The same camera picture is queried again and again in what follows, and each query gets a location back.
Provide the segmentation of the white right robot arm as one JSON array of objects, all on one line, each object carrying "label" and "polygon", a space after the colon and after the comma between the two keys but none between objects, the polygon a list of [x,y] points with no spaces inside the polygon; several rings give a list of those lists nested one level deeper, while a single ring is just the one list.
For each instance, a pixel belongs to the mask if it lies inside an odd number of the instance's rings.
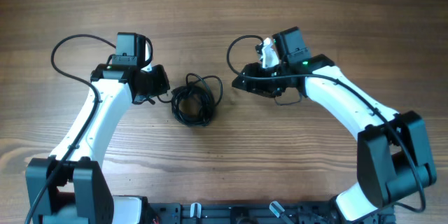
[{"label": "white right robot arm", "polygon": [[399,113],[353,84],[327,56],[312,55],[299,28],[260,38],[258,61],[236,71],[232,86],[270,99],[288,88],[329,111],[356,140],[356,183],[324,202],[301,202],[295,217],[278,202],[270,211],[286,223],[385,223],[403,199],[437,180],[426,124],[414,111]]}]

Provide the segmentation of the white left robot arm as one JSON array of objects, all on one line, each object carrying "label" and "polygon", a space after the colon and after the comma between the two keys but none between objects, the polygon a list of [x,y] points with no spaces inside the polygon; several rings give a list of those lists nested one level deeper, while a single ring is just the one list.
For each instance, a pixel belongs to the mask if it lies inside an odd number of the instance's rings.
[{"label": "white left robot arm", "polygon": [[154,223],[158,215],[143,196],[111,194],[102,172],[116,127],[133,104],[154,103],[169,81],[152,66],[151,40],[119,33],[115,53],[92,71],[90,91],[71,129],[47,158],[26,169],[30,210],[26,223]]}]

